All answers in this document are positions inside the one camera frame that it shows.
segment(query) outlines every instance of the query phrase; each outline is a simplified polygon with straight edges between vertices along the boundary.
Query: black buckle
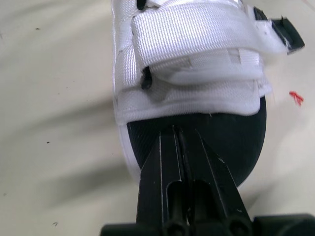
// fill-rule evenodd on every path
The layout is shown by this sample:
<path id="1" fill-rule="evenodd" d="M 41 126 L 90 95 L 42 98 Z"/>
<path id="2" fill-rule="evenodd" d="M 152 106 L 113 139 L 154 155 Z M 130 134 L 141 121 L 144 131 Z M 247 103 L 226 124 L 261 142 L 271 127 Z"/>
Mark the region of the black buckle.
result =
<path id="1" fill-rule="evenodd" d="M 268 20 L 265 13 L 262 10 L 258 9 L 257 7 L 254 7 L 254 14 L 255 14 L 255 18 L 257 21 L 267 21 Z"/>
<path id="2" fill-rule="evenodd" d="M 304 48 L 305 43 L 302 37 L 287 18 L 282 17 L 278 20 L 272 19 L 271 22 L 274 31 L 277 33 L 283 44 L 289 49 L 288 54 Z"/>
<path id="3" fill-rule="evenodd" d="M 148 90 L 151 88 L 152 83 L 153 83 L 152 74 L 150 68 L 147 66 L 142 71 L 141 88 L 143 90 Z"/>
<path id="4" fill-rule="evenodd" d="M 137 0 L 137 8 L 142 11 L 147 4 L 147 0 Z"/>

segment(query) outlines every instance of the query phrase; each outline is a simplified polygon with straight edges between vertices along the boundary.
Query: white strap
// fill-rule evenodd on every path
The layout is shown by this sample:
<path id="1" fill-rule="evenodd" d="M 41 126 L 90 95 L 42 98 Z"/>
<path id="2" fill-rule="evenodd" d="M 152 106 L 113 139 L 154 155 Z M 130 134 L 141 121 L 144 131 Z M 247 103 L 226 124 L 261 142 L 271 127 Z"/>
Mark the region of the white strap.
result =
<path id="1" fill-rule="evenodd" d="M 287 52 L 269 22 L 253 22 L 240 9 L 217 2 L 187 3 L 143 12 L 133 18 L 132 32 L 141 68 L 228 48 Z"/>

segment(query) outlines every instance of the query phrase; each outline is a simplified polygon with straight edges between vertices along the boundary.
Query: white fabric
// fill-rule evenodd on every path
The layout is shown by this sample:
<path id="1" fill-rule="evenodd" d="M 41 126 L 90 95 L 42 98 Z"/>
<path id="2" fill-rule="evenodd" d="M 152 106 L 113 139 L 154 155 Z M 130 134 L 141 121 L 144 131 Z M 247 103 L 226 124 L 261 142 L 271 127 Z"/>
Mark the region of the white fabric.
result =
<path id="1" fill-rule="evenodd" d="M 113 0 L 118 124 L 186 113 L 252 115 L 271 91 L 264 53 L 287 48 L 240 1 Z M 142 70 L 153 84 L 142 90 Z"/>

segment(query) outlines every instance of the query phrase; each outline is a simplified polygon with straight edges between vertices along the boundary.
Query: white surface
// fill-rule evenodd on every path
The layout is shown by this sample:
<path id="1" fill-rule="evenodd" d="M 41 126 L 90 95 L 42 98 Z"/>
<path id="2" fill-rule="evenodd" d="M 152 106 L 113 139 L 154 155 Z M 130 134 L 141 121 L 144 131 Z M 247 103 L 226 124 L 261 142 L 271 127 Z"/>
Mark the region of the white surface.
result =
<path id="1" fill-rule="evenodd" d="M 315 0 L 251 1 L 307 47 L 269 67 L 263 153 L 241 188 L 250 214 L 315 214 Z M 0 1 L 0 235 L 98 235 L 135 220 L 112 107 L 109 0 Z M 288 95 L 303 95 L 300 108 Z"/>

